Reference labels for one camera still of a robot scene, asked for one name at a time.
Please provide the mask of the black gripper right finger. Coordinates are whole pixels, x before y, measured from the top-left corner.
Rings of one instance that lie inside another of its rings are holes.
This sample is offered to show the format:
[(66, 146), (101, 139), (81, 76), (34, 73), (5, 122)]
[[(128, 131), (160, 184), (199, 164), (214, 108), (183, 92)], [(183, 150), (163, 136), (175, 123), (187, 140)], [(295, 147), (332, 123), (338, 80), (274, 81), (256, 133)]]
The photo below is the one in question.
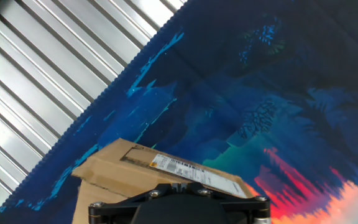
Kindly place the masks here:
[(178, 193), (186, 196), (179, 207), (192, 216), (193, 223), (271, 224), (267, 197), (240, 198), (196, 182), (180, 183)]

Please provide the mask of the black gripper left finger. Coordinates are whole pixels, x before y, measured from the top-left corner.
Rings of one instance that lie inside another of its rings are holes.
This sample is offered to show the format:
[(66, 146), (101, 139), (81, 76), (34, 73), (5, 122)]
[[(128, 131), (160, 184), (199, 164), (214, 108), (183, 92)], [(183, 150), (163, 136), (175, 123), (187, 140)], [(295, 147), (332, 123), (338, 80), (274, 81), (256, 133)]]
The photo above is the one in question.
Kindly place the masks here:
[(130, 215), (133, 217), (143, 203), (176, 193), (179, 193), (179, 183), (158, 184), (152, 190), (118, 203), (93, 202), (88, 205), (88, 223), (114, 223), (113, 220), (118, 215)]

